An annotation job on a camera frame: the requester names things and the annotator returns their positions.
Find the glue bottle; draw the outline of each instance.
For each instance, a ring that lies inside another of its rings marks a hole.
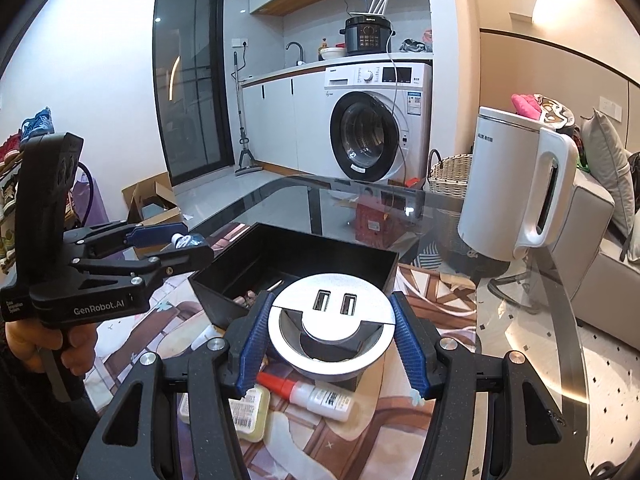
[[[204,239],[202,235],[193,234],[193,235],[183,236],[179,233],[176,233],[171,237],[171,242],[176,249],[181,249],[183,247],[193,247],[196,245],[202,245],[207,243],[207,241]]]
[[[353,407],[351,393],[337,386],[331,386],[331,389],[319,388],[302,381],[291,381],[265,372],[258,373],[258,384],[287,399],[291,404],[302,406],[312,413],[340,422],[349,418]]]

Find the faucet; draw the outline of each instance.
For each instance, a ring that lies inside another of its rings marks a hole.
[[[285,50],[289,50],[289,47],[291,45],[297,45],[298,48],[300,49],[300,59],[298,60],[298,62],[296,63],[296,65],[302,65],[305,63],[305,53],[302,50],[302,45],[300,45],[297,41],[291,41],[286,47]]]

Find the mop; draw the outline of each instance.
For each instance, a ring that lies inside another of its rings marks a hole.
[[[236,99],[238,100],[238,116],[240,117],[240,144],[242,151],[240,152],[240,159],[238,160],[238,169],[236,170],[236,176],[244,175],[247,173],[253,173],[254,171],[261,171],[260,166],[254,159],[254,156],[249,149],[249,137],[246,136],[246,130],[244,129],[244,115],[242,114],[242,106],[240,105],[240,81],[238,79],[238,53],[234,52],[234,73],[236,76]]]

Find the light switch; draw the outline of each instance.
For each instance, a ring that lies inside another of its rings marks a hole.
[[[609,117],[617,120],[619,123],[622,122],[622,106],[615,104],[613,101],[610,101],[607,98],[601,96],[599,109],[603,114],[607,114]]]

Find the metal bolt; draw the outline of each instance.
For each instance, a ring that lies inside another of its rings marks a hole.
[[[207,341],[207,348],[213,352],[222,350],[226,346],[226,341],[221,337],[215,337]]]
[[[509,361],[514,364],[521,365],[524,361],[526,361],[526,358],[524,357],[524,354],[522,352],[509,352]]]
[[[147,352],[140,356],[140,362],[143,366],[149,366],[156,362],[156,354],[153,352]]]
[[[458,342],[450,337],[443,337],[440,340],[440,346],[445,350],[455,350],[458,348]]]

